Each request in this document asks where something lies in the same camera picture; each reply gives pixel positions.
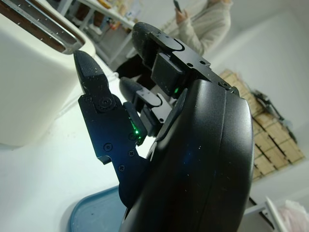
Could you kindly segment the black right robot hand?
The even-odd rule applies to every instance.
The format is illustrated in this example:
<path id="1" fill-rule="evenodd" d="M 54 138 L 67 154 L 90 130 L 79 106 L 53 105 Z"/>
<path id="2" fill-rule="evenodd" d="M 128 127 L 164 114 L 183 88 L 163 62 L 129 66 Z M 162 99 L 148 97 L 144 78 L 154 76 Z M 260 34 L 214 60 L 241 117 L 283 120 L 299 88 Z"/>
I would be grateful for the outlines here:
<path id="1" fill-rule="evenodd" d="M 119 230 L 235 232 L 253 178 L 247 101 L 198 53 L 159 29 L 139 22 L 132 42 L 174 106 L 125 77 L 120 102 L 96 61 L 73 53 L 94 152 L 113 164 L 126 207 Z"/>

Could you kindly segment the person's bare hand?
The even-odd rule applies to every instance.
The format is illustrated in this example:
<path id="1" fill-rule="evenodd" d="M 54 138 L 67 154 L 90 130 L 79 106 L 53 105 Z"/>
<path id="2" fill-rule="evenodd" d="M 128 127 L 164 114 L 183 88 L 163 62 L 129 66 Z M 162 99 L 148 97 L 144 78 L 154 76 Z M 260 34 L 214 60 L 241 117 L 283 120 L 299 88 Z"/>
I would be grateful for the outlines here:
<path id="1" fill-rule="evenodd" d="M 183 21 L 188 19 L 188 13 L 186 10 L 179 11 L 177 8 L 175 8 L 176 13 L 176 23 L 181 24 Z"/>

